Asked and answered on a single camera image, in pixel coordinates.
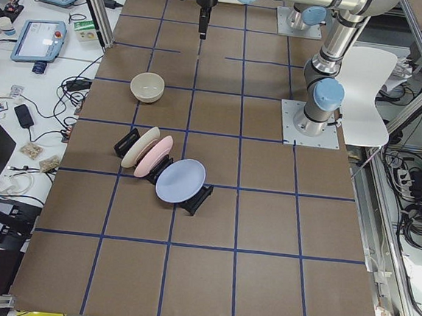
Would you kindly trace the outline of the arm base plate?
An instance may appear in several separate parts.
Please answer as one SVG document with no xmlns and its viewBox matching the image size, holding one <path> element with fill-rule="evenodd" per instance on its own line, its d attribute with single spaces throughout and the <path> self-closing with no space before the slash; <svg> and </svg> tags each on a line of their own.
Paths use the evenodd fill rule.
<svg viewBox="0 0 422 316">
<path fill-rule="evenodd" d="M 322 36 L 320 28 L 325 19 L 326 9 L 323 7 L 307 7 L 301 11 L 295 7 L 278 7 L 278 34 L 319 41 Z"/>
<path fill-rule="evenodd" d="M 281 100 L 282 139 L 284 144 L 338 150 L 339 140 L 334 113 L 326 122 L 313 122 L 304 114 L 305 102 Z"/>
</svg>

